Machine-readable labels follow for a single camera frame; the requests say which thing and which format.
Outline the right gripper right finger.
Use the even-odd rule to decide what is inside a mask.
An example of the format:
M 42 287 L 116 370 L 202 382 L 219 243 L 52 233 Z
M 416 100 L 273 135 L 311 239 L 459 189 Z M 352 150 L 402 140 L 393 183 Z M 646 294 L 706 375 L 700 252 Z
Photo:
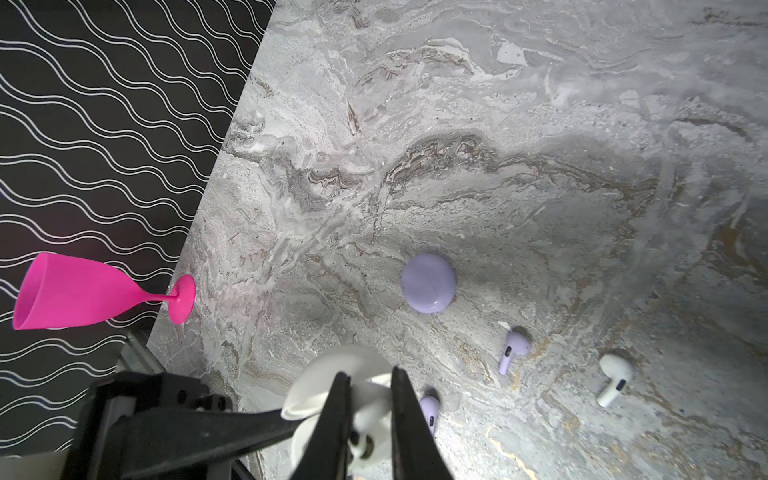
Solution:
M 431 436 L 407 372 L 394 367 L 392 470 L 395 480 L 453 480 Z

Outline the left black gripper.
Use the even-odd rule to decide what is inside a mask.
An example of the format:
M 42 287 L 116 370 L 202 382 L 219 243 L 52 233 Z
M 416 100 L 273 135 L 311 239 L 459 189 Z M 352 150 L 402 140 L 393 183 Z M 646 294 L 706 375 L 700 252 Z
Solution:
M 230 460 L 290 438 L 299 423 L 278 410 L 233 413 L 201 380 L 120 372 L 86 391 L 63 479 L 116 478 L 127 465 Z

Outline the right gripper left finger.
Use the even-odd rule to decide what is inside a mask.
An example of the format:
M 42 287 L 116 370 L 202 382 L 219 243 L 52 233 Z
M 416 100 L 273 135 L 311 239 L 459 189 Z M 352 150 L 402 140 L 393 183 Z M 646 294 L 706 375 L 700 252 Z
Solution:
M 351 379 L 346 373 L 339 372 L 334 377 L 307 449 L 290 479 L 346 479 L 351 427 Z

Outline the white earbud charging case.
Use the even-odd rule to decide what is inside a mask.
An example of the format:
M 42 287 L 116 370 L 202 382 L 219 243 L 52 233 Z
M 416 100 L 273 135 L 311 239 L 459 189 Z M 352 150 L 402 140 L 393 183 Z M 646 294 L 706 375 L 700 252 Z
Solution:
M 343 345 L 313 359 L 290 387 L 281 417 L 296 422 L 293 469 L 326 441 L 331 458 L 357 474 L 392 459 L 394 366 L 376 350 Z

